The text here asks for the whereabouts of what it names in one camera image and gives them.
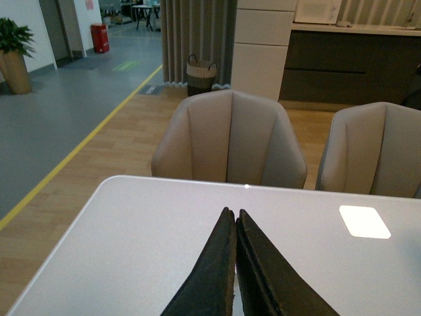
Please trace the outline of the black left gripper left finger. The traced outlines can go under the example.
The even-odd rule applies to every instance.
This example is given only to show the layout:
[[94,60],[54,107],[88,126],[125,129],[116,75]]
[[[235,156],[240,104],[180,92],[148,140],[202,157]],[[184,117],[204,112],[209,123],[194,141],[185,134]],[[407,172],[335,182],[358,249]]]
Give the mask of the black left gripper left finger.
[[223,208],[192,271],[163,315],[231,315],[237,235],[234,212]]

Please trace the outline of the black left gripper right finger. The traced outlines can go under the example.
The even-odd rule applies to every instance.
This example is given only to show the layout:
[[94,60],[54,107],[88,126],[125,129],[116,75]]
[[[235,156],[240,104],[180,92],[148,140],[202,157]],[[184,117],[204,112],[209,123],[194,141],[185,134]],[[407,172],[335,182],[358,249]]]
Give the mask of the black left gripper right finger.
[[236,220],[237,278],[245,315],[337,315],[242,209]]

